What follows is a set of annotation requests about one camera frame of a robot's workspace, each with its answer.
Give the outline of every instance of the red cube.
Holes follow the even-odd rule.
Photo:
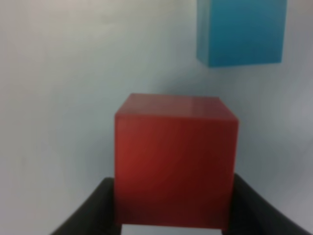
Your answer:
[[[130,95],[115,115],[116,222],[226,229],[238,126],[216,97]]]

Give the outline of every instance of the side face of red cube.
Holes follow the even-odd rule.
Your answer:
[[[237,134],[236,118],[117,113],[117,223],[227,228]]]

